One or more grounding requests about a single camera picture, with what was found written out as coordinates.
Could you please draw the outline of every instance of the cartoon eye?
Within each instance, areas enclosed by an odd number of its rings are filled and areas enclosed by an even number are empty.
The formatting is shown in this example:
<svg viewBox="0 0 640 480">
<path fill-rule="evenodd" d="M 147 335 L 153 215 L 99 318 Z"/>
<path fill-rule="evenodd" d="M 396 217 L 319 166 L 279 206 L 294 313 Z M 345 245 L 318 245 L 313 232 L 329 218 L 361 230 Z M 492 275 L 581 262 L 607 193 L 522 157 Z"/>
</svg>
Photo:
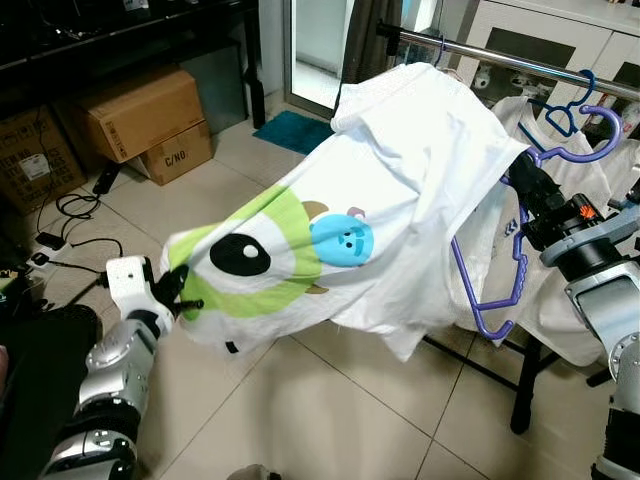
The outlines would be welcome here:
<svg viewBox="0 0 640 480">
<path fill-rule="evenodd" d="M 230 233 L 209 249 L 211 263 L 223 272 L 241 277 L 260 275 L 269 270 L 271 257 L 253 237 Z"/>
</svg>

